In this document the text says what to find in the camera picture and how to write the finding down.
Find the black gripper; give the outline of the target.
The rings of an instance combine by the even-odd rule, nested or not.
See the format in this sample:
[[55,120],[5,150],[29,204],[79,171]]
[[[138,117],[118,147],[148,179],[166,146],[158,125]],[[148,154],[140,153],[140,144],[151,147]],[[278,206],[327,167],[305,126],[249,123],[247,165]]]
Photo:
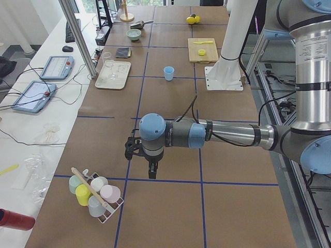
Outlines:
[[161,147],[157,150],[148,150],[147,148],[143,147],[143,151],[145,152],[146,160],[149,162],[148,177],[149,179],[156,179],[158,162],[163,158],[164,148]]

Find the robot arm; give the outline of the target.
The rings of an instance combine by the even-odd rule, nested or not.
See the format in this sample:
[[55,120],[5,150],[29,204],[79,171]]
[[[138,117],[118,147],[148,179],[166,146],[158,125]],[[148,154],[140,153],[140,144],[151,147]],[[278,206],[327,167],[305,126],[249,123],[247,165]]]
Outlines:
[[268,1],[265,31],[295,40],[296,120],[290,126],[230,125],[151,113],[125,156],[144,157],[155,178],[165,147],[201,148],[207,141],[260,146],[318,174],[330,173],[330,1]]

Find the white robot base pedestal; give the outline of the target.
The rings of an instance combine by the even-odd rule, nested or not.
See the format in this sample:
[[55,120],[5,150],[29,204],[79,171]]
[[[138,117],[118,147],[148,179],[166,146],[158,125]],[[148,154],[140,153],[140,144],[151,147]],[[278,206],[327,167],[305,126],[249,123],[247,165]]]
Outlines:
[[244,91],[240,57],[253,17],[259,10],[264,10],[259,3],[262,1],[227,1],[229,21],[220,57],[212,67],[205,67],[208,91]]

